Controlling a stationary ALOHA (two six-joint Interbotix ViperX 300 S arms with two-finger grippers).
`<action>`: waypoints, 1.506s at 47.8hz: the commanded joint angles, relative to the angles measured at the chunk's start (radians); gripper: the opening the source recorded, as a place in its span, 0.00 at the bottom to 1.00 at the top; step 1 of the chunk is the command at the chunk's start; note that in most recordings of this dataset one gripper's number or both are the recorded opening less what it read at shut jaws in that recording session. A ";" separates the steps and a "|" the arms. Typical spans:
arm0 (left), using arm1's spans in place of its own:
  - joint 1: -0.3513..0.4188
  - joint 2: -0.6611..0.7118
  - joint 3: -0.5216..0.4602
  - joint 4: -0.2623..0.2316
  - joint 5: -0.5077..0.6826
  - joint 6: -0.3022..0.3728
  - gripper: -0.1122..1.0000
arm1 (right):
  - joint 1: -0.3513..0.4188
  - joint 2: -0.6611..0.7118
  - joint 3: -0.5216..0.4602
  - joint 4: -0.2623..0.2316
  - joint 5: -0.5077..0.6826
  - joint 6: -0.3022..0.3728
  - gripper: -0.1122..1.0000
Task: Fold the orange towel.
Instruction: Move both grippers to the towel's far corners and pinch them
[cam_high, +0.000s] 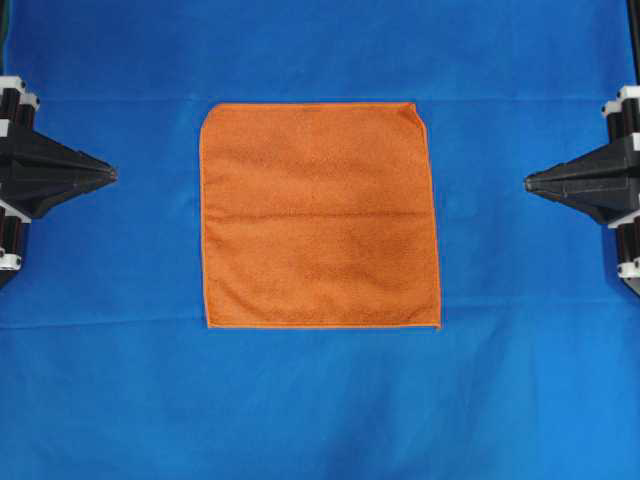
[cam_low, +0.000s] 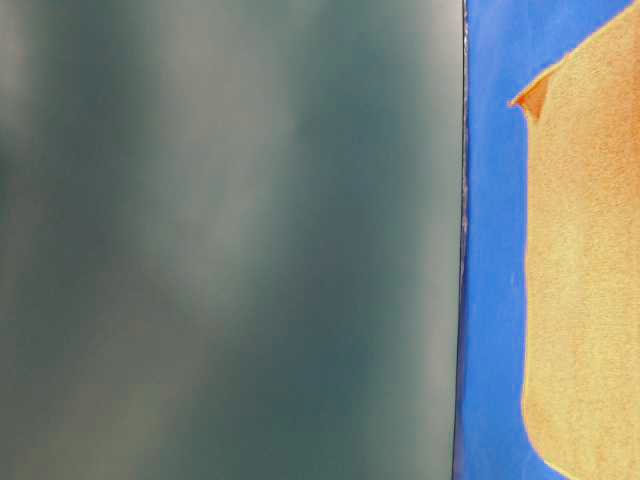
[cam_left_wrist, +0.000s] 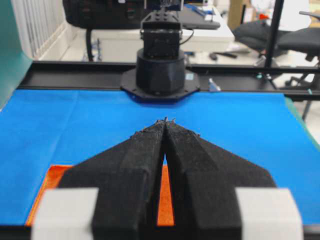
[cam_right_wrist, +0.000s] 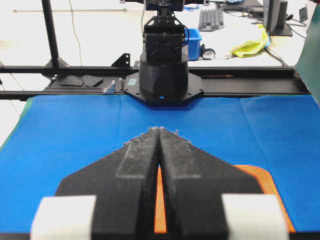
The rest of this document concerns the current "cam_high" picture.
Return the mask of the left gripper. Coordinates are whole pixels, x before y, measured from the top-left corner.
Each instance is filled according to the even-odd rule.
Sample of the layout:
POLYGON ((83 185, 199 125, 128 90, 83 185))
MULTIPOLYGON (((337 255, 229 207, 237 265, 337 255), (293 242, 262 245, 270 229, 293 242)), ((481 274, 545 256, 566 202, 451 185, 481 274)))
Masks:
POLYGON ((24 261, 27 234, 33 219, 55 206, 94 192, 117 180, 108 163, 73 150, 31 130, 39 109, 19 76, 1 77, 1 272, 18 273, 24 261), (9 158, 55 167, 95 172, 8 172, 9 158))

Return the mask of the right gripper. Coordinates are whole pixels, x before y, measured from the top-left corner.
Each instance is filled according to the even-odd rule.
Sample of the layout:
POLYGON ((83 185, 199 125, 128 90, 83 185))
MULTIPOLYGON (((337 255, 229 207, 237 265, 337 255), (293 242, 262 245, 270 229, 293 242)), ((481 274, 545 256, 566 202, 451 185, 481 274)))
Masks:
POLYGON ((561 203, 615 231, 617 274, 639 277, 639 88, 623 87, 603 108, 610 143, 524 180, 527 192, 561 203), (617 178, 623 180, 588 180, 617 178))

